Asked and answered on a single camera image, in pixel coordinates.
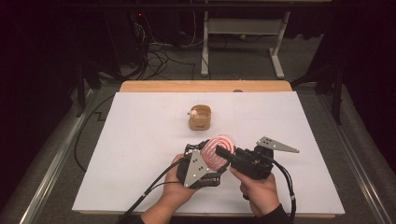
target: red coil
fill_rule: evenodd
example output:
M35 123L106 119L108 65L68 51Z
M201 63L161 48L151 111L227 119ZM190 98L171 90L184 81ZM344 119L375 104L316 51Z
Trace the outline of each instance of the red coil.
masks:
M213 171L217 171L227 163L227 160L216 154L217 145L224 147L233 153L234 141L231 136L220 134L209 139L204 148L201 149L202 158L206 162L207 167Z

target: white board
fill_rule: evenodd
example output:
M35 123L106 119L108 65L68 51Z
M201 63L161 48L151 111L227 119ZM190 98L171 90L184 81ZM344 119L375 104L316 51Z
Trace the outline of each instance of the white board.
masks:
M211 127L192 131L194 105L209 105ZM218 134L230 135L237 147L253 150L263 136L295 147L300 153L275 152L275 160L292 177L297 214L344 214L326 164L296 92L119 92L93 152L73 210L122 213L143 194L187 144ZM277 192L285 211L290 196L285 177L274 167ZM251 214L239 181L229 172L215 188L200 189L178 214ZM157 188L135 209L157 202Z

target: wooden table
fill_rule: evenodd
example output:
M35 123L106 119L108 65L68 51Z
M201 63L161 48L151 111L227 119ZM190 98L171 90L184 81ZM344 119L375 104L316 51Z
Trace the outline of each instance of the wooden table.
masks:
M120 92L185 91L292 91L284 80L179 80L179 81L125 81Z

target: table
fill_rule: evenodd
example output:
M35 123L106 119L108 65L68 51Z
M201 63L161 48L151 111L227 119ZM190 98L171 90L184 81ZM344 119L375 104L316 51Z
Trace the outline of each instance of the table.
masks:
M208 131L188 128L187 109L197 103L212 107ZM232 114L224 112L232 108ZM237 118L235 122L229 122L233 118ZM225 131L239 147L252 149L262 134L268 133L279 142L301 149L299 154L275 152L276 160L293 178L297 216L334 217L345 213L298 97L282 80L124 82L113 101L73 210L84 214L123 213L175 155L184 151L186 144L198 144ZM288 212L286 181L278 170L273 172L279 176L279 198ZM177 215L252 216L238 186L238 180L226 172L220 186L199 190ZM152 191L135 211L145 211L160 194L160 190Z
M237 2L331 2L332 0L239 0ZM203 77L209 74L209 48L207 46L207 39L209 34L236 34L236 35L276 35L276 44L273 48L269 48L269 54L273 63L276 77L279 79L285 78L279 58L277 56L280 45L282 43L283 35L285 34L288 25L290 12L285 11L282 20L247 20L247 19L210 19L209 12L205 12L204 16L204 43L201 60L201 75Z

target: human hand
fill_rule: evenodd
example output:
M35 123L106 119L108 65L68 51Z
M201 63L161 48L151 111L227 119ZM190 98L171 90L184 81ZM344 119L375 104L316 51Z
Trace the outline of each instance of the human hand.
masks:
M241 181L240 189L249 197L251 211L256 217L265 216L280 205L273 174L270 174L267 179L255 180L233 167L230 167L230 172Z
M183 158L183 154L175 156L172 163ZM163 186L163 195L160 198L160 202L167 203L169 206L173 206L175 211L184 203L186 203L191 196L198 189L185 189L177 178L177 166L173 167L165 176L165 182L176 182L168 183Z
M172 163L183 158L183 154L177 155ZM177 166L173 167L165 176L163 194L154 205L141 215L146 224L169 223L176 210L186 203L198 189L185 189L177 178Z

